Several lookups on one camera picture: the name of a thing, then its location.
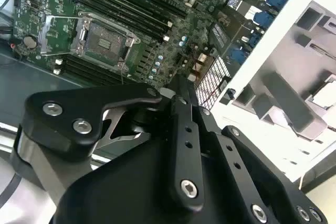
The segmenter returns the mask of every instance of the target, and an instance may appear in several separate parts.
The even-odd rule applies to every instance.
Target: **mounting hole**
[[[237,169],[241,169],[241,166],[238,163],[233,163]]]
[[[190,142],[188,142],[188,141],[186,141],[184,144],[185,144],[185,146],[187,146],[189,149],[192,149],[192,148],[193,148],[193,145],[192,145]]]

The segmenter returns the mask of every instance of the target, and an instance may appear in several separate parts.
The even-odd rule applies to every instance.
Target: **black metal bracket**
[[[36,93],[26,100],[22,128],[63,158],[82,160],[101,137],[106,110],[151,107],[160,101],[160,94],[145,83]],[[74,130],[75,123],[82,133]]]
[[[164,108],[158,104],[158,92],[140,83],[39,93],[27,100],[22,123],[26,141],[23,159],[32,161],[39,178],[50,172],[42,169],[29,151],[35,145],[41,154],[48,154],[43,156],[46,162],[53,161],[47,168],[62,168],[51,169],[50,174],[56,178],[62,175],[60,182],[71,181],[62,183],[65,193],[55,223],[109,223],[114,219],[115,223],[139,224],[327,224],[317,206],[239,129],[227,126],[221,130],[217,126],[210,111],[197,105],[191,82],[181,76],[174,80],[169,88],[176,95],[164,101]],[[62,112],[46,113],[46,103],[59,105]],[[147,127],[151,131],[149,141],[93,172],[79,173],[75,178],[63,172],[70,167],[68,170],[74,173],[81,167],[81,160],[90,156],[101,138],[103,112],[121,107],[122,112],[124,108],[150,107],[156,113],[156,121],[148,120],[154,124]],[[130,124],[128,120],[119,121],[121,116],[111,118],[121,126]],[[89,122],[91,131],[76,131],[73,124],[78,119]],[[63,162],[65,158],[72,162]],[[52,182],[45,178],[41,182],[48,183],[46,190],[52,190]],[[59,200],[62,194],[55,191],[54,198]],[[165,201],[172,201],[170,209],[161,207]],[[79,203],[85,207],[68,211],[69,206]],[[130,211],[128,216],[122,212],[123,206]]]
[[[201,211],[204,186],[198,125],[192,121],[192,105],[182,96],[173,97],[171,110],[169,191],[180,207]]]
[[[327,223],[318,207],[239,129],[227,126],[222,134],[235,143],[251,178],[258,185],[259,191],[268,196],[267,203],[281,223]]]

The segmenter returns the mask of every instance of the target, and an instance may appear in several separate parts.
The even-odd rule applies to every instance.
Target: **wire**
[[[9,0],[5,0],[5,2],[0,6],[0,11],[8,4]]]
[[[219,87],[217,87],[214,91],[211,92],[211,94],[208,96],[208,98],[201,103],[201,106],[203,106],[204,103],[206,103],[213,95],[214,93],[219,89]]]

